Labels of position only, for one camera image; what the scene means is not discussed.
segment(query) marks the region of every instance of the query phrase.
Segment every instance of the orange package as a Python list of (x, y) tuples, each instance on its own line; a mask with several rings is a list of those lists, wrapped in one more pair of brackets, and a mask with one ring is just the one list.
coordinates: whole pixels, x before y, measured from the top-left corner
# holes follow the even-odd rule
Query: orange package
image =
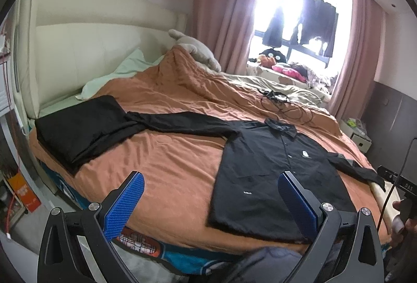
[(27, 210), (34, 212), (40, 206), (38, 197), (36, 197), (35, 193), (28, 186), (21, 173), (17, 173), (17, 175), (9, 178), (8, 182)]

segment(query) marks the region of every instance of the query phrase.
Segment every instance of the silver bolt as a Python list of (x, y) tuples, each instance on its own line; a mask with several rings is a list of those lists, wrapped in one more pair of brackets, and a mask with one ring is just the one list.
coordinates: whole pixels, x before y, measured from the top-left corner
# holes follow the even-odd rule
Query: silver bolt
[(52, 216), (56, 216), (57, 214), (59, 214), (59, 212), (61, 211), (61, 209), (60, 208), (53, 208), (52, 210), (51, 210), (51, 215)]
[(98, 204), (97, 202), (94, 202), (94, 203), (91, 203), (91, 204), (88, 206), (88, 209), (89, 209), (89, 210), (91, 210), (91, 211), (95, 211), (95, 210), (97, 210), (99, 207), (100, 207), (100, 204)]
[(330, 203), (323, 203), (323, 209), (326, 211), (332, 211), (333, 205), (331, 205)]
[(371, 210), (369, 210), (368, 208), (362, 208), (361, 211), (366, 216), (369, 216), (371, 214)]

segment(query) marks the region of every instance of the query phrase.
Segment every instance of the bedspread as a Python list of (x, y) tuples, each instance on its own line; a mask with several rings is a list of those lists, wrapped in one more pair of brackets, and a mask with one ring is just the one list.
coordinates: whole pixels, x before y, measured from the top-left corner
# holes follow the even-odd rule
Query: bedspread
[[(266, 117), (286, 120), (297, 130), (316, 140), (325, 149), (343, 153), (361, 166), (371, 168), (356, 145), (343, 135), (331, 116), (313, 107), (295, 103), (282, 116), (260, 94), (229, 83), (222, 75), (197, 67), (180, 46), (173, 47), (162, 60), (134, 77), (109, 81), (97, 94), (116, 98), (125, 111), (173, 113), (193, 111), (224, 120), (259, 120)], [(164, 134), (146, 130), (84, 164), (72, 177), (30, 134), (35, 156), (58, 172), (89, 201), (101, 202), (132, 170), (145, 177), (145, 193), (127, 226), (162, 242), (183, 247), (240, 254), (265, 245), (278, 245), (303, 252), (307, 245), (269, 242), (232, 235), (207, 226), (211, 192), (224, 139), (187, 134)], [(339, 173), (357, 209), (367, 206), (377, 220), (378, 204), (367, 184)], [(380, 238), (388, 239), (385, 225)]]

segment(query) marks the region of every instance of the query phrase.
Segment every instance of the stuffed animal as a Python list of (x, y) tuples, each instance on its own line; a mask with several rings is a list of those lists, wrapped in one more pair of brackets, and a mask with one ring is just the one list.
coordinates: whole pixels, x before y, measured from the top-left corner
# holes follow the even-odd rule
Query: stuffed animal
[(216, 72), (222, 71), (222, 67), (214, 58), (211, 50), (199, 40), (187, 36), (175, 29), (168, 30), (168, 35), (176, 40), (176, 44), (186, 49), (196, 62), (201, 63)]
[(277, 63), (274, 57), (266, 57), (265, 55), (259, 55), (258, 62), (260, 66), (263, 66), (264, 68), (269, 68), (269, 69), (271, 69), (272, 66)]

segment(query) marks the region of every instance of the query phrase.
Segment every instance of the pillow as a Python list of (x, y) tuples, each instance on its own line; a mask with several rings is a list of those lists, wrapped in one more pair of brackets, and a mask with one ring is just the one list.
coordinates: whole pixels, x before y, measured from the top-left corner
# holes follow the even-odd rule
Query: pillow
[(143, 52), (137, 48), (125, 60), (120, 63), (117, 69), (110, 73), (96, 79), (93, 79), (83, 87), (82, 92), (76, 96), (78, 100), (88, 100), (93, 97), (108, 81), (115, 78), (127, 78), (135, 76), (139, 71), (145, 71), (150, 66), (158, 65), (163, 59), (163, 56), (154, 62), (147, 62)]

